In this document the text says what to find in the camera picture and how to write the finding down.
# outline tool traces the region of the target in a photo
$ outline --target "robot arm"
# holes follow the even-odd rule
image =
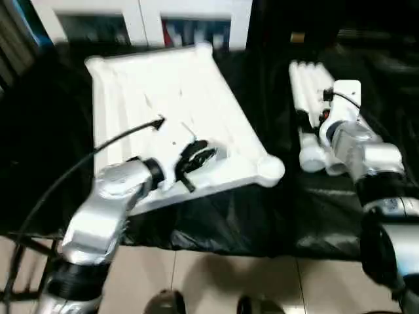
[[[336,81],[334,88],[350,99],[360,95],[358,81]],[[383,142],[359,116],[359,108],[339,96],[319,136],[345,164],[365,211],[365,273],[391,290],[404,313],[419,313],[419,200],[398,148]]]
[[[150,191],[167,190],[177,179],[185,179],[177,168],[194,140],[182,123],[165,121],[150,149],[153,158],[112,165],[96,176],[89,197],[71,219],[58,267],[46,283],[36,314],[98,312],[130,210]]]

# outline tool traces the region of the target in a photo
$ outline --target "table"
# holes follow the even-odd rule
[[[41,192],[93,148],[92,82],[84,59],[146,48],[108,44],[57,46],[1,102],[3,216],[0,234],[16,232]],[[287,68],[292,59],[322,61],[336,79],[359,79],[362,108],[393,135],[413,174],[419,174],[419,59],[389,51],[312,50],[214,52],[223,76],[285,177],[274,188],[245,186],[131,217],[125,245],[219,254],[359,259],[363,212],[346,176],[303,173]],[[46,203],[29,236],[63,236],[85,199],[92,164],[74,174]]]

